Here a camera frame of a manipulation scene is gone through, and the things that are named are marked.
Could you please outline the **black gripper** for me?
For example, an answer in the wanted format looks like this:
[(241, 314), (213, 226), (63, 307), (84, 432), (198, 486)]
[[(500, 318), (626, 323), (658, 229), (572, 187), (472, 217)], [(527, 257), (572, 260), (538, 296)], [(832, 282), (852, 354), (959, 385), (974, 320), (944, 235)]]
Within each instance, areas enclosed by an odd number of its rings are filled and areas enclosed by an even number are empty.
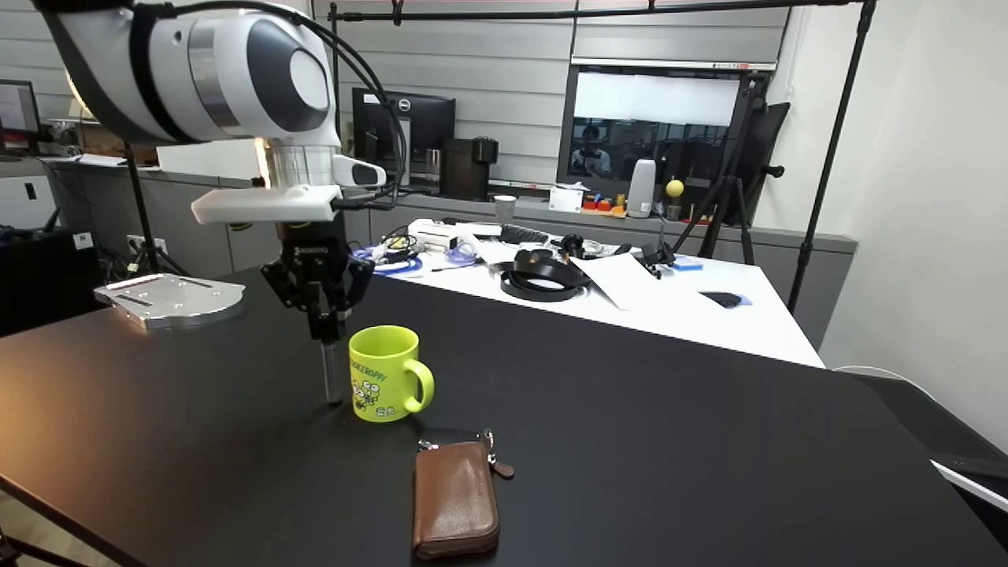
[(354, 255), (344, 219), (279, 222), (278, 235), (279, 257), (260, 278), (282, 304), (305, 310), (313, 339), (339, 339), (374, 264)]

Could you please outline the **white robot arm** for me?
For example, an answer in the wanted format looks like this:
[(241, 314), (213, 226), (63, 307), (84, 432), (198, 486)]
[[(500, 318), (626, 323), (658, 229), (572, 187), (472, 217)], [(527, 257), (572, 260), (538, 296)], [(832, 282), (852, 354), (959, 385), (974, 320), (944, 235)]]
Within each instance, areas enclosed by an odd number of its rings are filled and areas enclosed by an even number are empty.
[(279, 2), (32, 0), (68, 85), (128, 143), (259, 137), (266, 178), (207, 187), (198, 222), (274, 222), (279, 257), (260, 275), (309, 318), (318, 343), (344, 334), (369, 286), (339, 212), (388, 187), (388, 169), (344, 152), (328, 36)]

